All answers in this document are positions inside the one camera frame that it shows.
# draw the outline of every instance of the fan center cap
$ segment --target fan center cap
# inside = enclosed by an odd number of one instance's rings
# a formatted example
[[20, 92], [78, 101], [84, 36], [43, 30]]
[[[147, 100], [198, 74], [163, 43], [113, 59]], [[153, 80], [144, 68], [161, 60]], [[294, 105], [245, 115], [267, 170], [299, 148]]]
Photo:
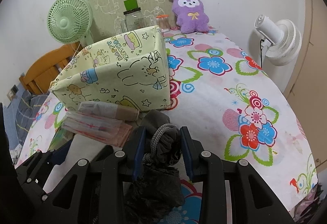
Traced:
[[62, 19], [60, 20], [59, 24], [60, 24], [60, 27], [61, 27], [62, 29], [64, 29], [64, 28], [67, 26], [68, 21], [67, 21], [66, 18], [62, 18]]

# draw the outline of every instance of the wooden bed frame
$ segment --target wooden bed frame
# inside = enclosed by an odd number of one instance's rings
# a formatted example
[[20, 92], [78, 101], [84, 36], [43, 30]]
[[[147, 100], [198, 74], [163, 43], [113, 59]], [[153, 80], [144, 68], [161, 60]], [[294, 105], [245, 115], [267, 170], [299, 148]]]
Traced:
[[19, 81], [23, 87], [36, 95], [47, 93], [51, 81], [60, 73], [58, 68], [64, 69], [79, 44], [80, 42], [63, 45], [40, 57], [24, 76], [20, 76]]

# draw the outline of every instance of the wooden door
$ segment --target wooden door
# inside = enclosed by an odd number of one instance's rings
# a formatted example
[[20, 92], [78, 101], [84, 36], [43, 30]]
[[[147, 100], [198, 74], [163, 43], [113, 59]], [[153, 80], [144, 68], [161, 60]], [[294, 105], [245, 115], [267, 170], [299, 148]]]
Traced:
[[287, 101], [303, 127], [317, 170], [321, 171], [327, 167], [327, 7], [323, 0], [312, 0], [312, 8], [307, 53]]

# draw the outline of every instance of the gray rope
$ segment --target gray rope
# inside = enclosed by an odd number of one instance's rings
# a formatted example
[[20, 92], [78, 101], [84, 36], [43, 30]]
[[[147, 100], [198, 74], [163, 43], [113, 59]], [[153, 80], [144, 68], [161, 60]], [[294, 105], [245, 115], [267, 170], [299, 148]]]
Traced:
[[155, 154], [156, 154], [156, 150], [157, 150], [157, 145], [159, 143], [159, 140], [161, 138], [161, 136], [166, 133], [169, 129], [176, 127], [173, 124], [163, 124], [161, 125], [161, 127], [158, 128], [158, 130], [155, 132], [155, 134], [153, 135], [151, 142], [150, 142], [150, 149], [151, 152], [150, 153], [145, 153], [143, 156], [143, 163], [153, 163], [153, 162], [157, 162], [156, 158], [155, 158]]

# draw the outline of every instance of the plush toy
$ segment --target plush toy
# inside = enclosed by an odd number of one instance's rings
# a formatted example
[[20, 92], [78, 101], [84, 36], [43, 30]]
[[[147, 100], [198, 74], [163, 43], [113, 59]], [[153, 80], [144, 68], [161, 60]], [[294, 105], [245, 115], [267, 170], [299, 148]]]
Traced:
[[207, 32], [209, 18], [204, 13], [200, 0], [173, 0], [172, 11], [177, 16], [176, 24], [182, 33]]

